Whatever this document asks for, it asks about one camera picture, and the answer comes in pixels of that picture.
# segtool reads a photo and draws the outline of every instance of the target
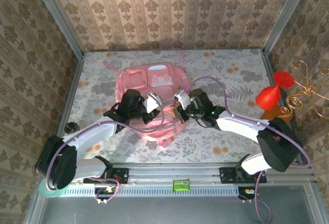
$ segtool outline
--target gold curly wire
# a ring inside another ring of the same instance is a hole
[[[306,86],[298,83],[297,81],[295,81],[296,84],[298,84],[299,86],[301,86],[303,88],[303,90],[301,92],[298,92],[296,94],[292,94],[292,95],[289,95],[287,96],[286,98],[286,103],[288,105],[288,108],[287,107],[281,107],[280,110],[281,112],[283,113],[283,115],[279,116],[281,118],[283,117],[289,117],[293,114],[294,110],[295,109],[302,109],[304,104],[303,102],[297,97],[297,96],[302,96],[302,95],[308,95],[309,97],[309,100],[312,104],[312,107],[314,109],[314,111],[322,118],[325,118],[325,119],[329,119],[329,116],[324,116],[322,114],[319,113],[315,103],[313,102],[313,98],[312,96],[319,96],[319,97],[322,97],[326,100],[329,100],[329,98],[327,97],[324,97],[320,94],[317,93],[317,88],[315,85],[309,85],[309,82],[308,82],[308,65],[304,62],[304,61],[301,61],[299,60],[298,61],[298,66],[294,66],[293,67],[295,69],[299,68],[300,67],[300,63],[303,63],[305,66],[306,66]],[[321,75],[329,75],[329,68],[328,67],[323,67],[320,69],[320,74]],[[326,111],[326,108],[329,109],[329,107],[323,107],[323,113],[325,113]]]

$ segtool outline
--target balloon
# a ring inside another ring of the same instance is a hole
[[[256,104],[263,110],[271,110],[280,100],[280,96],[279,86],[266,87],[256,97]]]
[[[282,88],[290,88],[294,85],[295,80],[289,72],[276,71],[273,75],[274,82]]]

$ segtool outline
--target floral tablecloth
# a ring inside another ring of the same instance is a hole
[[[98,120],[115,103],[117,75],[104,67],[108,61],[120,72],[127,67],[158,62],[178,66],[179,50],[91,52],[84,55],[84,66],[69,121],[81,128]],[[186,50],[184,69],[190,80],[200,76],[219,78],[226,85],[230,109],[259,118],[263,111],[255,104],[257,94],[269,86],[259,49]],[[221,89],[209,80],[197,82],[214,105],[224,106]],[[101,155],[111,162],[237,162],[245,154],[260,152],[259,146],[234,133],[200,127],[190,121],[164,149],[125,129],[86,151],[85,158]]]

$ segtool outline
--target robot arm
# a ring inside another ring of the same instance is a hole
[[[162,104],[159,96],[153,97]],[[158,103],[153,98],[144,100],[136,90],[127,90],[121,102],[105,112],[95,123],[63,138],[49,137],[36,163],[36,172],[45,177],[55,152],[65,142],[69,142],[69,145],[60,151],[50,171],[50,182],[55,188],[62,189],[78,178],[108,177],[112,171],[111,163],[100,156],[83,159],[86,150],[124,129],[124,126],[117,122],[129,125],[131,119],[142,119],[145,124],[149,123],[160,113],[157,110]]]
[[[180,91],[175,98],[180,102],[180,106],[174,110],[174,114],[181,122],[184,123],[190,118],[201,120],[205,127],[233,132],[259,144],[261,153],[245,156],[236,166],[244,173],[254,175],[270,168],[284,172],[299,154],[293,144],[266,128],[266,125],[274,127],[301,145],[294,132],[281,118],[271,121],[248,118],[253,120],[254,124],[246,122],[229,114],[224,107],[213,106],[201,89],[195,89],[189,95]]]

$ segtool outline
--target floral wallpaper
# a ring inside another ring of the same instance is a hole
[[[329,0],[300,0],[271,52],[272,63],[276,70],[287,70],[305,84],[306,68],[293,67],[298,60],[303,60],[308,64],[309,81],[317,93],[329,97],[328,44]],[[301,90],[295,85],[287,93]],[[329,210],[329,119],[316,114],[306,95],[301,100],[304,107],[296,111],[295,131],[312,157],[314,174]],[[320,97],[314,101],[317,109],[329,116],[329,101]]]
[[[23,223],[77,59],[42,0],[0,0],[0,223]]]
[[[84,51],[262,48],[286,0],[58,0]]]

